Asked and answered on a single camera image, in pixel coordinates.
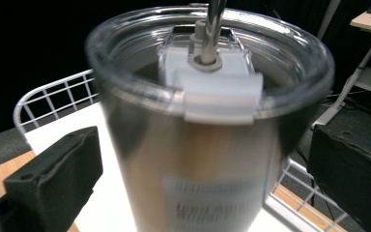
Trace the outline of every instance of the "stainless steel tumbler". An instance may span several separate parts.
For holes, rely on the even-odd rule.
[[[318,39],[231,9],[222,19],[219,69],[248,74],[183,69],[175,62],[201,49],[197,24],[207,10],[120,14],[87,39],[138,231],[246,231],[333,81],[333,59]],[[227,66],[235,51],[244,68]]]

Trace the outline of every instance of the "metal straw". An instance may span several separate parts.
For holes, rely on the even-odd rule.
[[[200,62],[210,65],[215,62],[216,46],[221,30],[222,15],[227,0],[211,0],[206,20],[206,33],[204,35]]]

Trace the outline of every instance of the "white wire basket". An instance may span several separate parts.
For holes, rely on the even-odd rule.
[[[98,102],[93,80],[92,70],[87,70],[30,91],[15,106],[15,126],[25,134]],[[349,230],[341,225],[351,220],[347,213],[315,185],[304,166],[292,159],[288,160],[270,197],[315,231]]]

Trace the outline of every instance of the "label on cup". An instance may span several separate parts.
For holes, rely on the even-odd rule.
[[[166,177],[163,185],[167,231],[247,231],[262,207],[263,184],[206,183]]]

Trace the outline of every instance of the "white table leg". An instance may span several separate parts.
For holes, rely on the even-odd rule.
[[[312,129],[314,129],[315,125],[326,125],[342,108],[344,105],[344,100],[346,96],[349,94],[351,89],[354,87],[355,83],[357,82],[357,79],[360,77],[360,74],[366,67],[367,62],[371,58],[371,47],[365,57],[363,58],[362,62],[357,66],[354,73],[348,78],[346,81],[341,94],[336,99],[335,103],[327,110],[324,114],[322,114],[313,124]]]

